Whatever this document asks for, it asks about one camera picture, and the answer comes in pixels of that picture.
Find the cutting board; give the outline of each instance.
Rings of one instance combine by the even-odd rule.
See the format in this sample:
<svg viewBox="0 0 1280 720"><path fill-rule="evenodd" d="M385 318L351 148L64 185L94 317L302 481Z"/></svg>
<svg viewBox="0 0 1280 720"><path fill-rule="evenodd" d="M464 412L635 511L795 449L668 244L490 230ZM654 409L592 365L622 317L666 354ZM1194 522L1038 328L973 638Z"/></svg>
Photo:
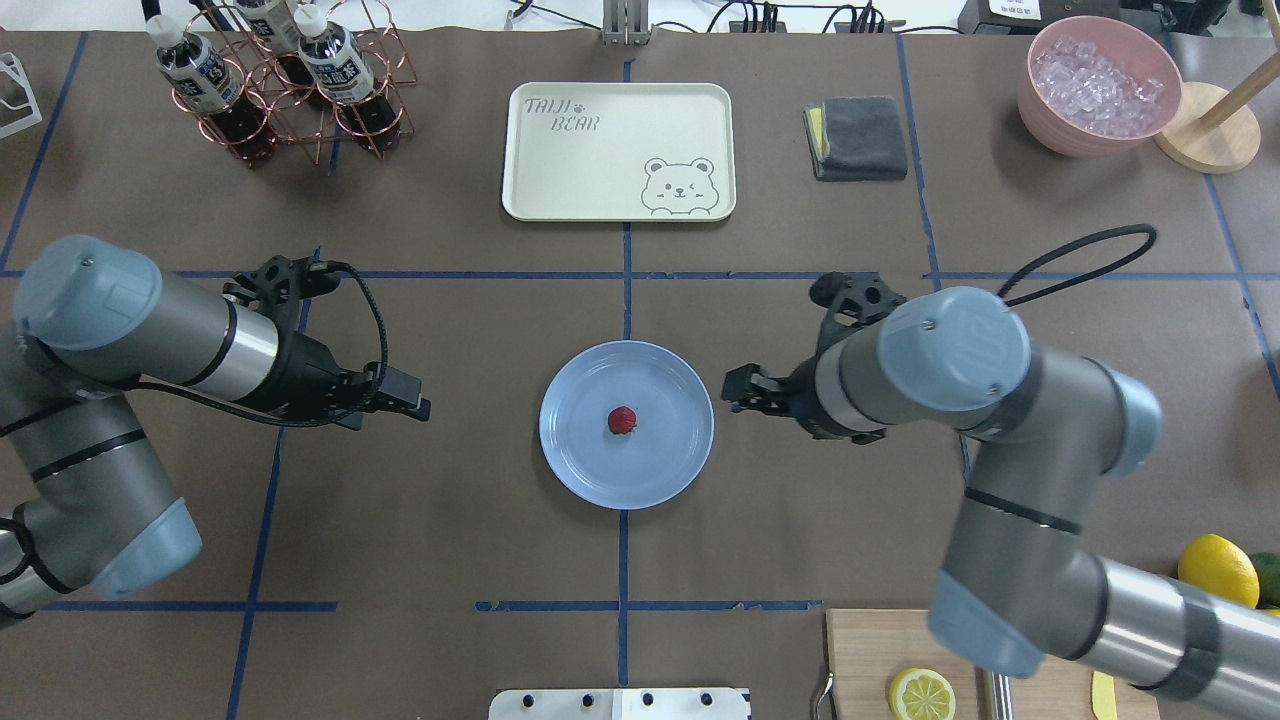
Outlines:
<svg viewBox="0 0 1280 720"><path fill-rule="evenodd" d="M890 680L908 667L931 667L955 689L955 720L982 717L982 676L964 659L940 646L924 624L924 610L828 610L827 653L836 675L836 716L841 720L891 720L886 701ZM1093 720L1089 687L1093 670L1046 657L1028 680L1010 680L1014 717ZM1160 720L1151 696L1124 680L1116 683L1120 720Z"/></svg>

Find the pink bowl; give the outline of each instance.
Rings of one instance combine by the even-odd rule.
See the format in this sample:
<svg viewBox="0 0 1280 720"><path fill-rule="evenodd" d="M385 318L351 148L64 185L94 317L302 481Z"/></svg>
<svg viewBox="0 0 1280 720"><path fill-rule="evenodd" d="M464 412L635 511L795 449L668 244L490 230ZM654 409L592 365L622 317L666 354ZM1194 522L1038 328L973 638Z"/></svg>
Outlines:
<svg viewBox="0 0 1280 720"><path fill-rule="evenodd" d="M1097 135L1071 124L1048 105L1044 96L1036 88L1036 83L1032 82L1032 68L1036 64L1036 58L1051 49L1064 35L1076 41L1093 42L1098 46L1098 55L1124 64L1125 73L1138 82L1153 78L1165 85L1164 92L1156 101L1160 114L1146 135L1139 137ZM1050 150L1070 158L1115 155L1146 142L1165 129L1165 126L1178 114L1178 106L1181 101L1183 76L1178 72L1174 59L1169 56L1169 53L1165 53L1158 42L1140 29L1120 20L1093 15L1064 18L1042 29L1032 42L1030 50L1027 51L1027 61L1023 64L1021 79L1018 83L1018 111L1021 114L1027 129Z"/></svg>

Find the plastic bottle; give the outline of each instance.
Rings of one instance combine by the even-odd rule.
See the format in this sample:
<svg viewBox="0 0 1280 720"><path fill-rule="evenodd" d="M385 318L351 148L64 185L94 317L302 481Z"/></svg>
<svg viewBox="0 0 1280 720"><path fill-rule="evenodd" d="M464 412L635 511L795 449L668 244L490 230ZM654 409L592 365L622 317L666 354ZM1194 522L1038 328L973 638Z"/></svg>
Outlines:
<svg viewBox="0 0 1280 720"><path fill-rule="evenodd" d="M275 131L266 113L250 101L243 78L227 69L207 40L184 32L168 15L147 20L147 35L156 44L160 73L191 110L218 128L237 158L252 168L275 152Z"/></svg>
<svg viewBox="0 0 1280 720"><path fill-rule="evenodd" d="M253 29L253 35L275 56L284 78L300 87L315 87L315 78L306 63L298 59L302 33L293 24L294 0L236 0L236 9ZM319 92L307 95L312 104L328 105Z"/></svg>
<svg viewBox="0 0 1280 720"><path fill-rule="evenodd" d="M326 22L315 5L298 5L293 19L302 31L298 55L311 69L325 96L338 104L356 142L378 154L399 143L399 118L379 92L378 78L361 58L351 31Z"/></svg>

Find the knife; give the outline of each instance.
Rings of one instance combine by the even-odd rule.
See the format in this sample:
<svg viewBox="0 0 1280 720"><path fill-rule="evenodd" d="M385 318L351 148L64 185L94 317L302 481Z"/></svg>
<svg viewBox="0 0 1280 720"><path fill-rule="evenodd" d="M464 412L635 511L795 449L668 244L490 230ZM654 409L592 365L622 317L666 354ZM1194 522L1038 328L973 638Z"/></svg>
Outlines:
<svg viewBox="0 0 1280 720"><path fill-rule="evenodd" d="M1116 720L1116 682L1106 673L1093 673L1093 716L1098 720Z"/></svg>

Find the gray cloth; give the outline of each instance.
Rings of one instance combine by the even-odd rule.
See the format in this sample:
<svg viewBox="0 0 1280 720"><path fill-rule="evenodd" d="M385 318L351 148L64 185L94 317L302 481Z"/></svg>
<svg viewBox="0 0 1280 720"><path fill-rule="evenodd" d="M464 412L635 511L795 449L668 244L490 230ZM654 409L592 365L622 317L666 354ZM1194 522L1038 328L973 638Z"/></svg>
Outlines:
<svg viewBox="0 0 1280 720"><path fill-rule="evenodd" d="M813 127L806 105L813 174L820 181L902 179L906 143L892 97L832 97L824 100L822 127ZM823 152L818 137L826 138Z"/></svg>

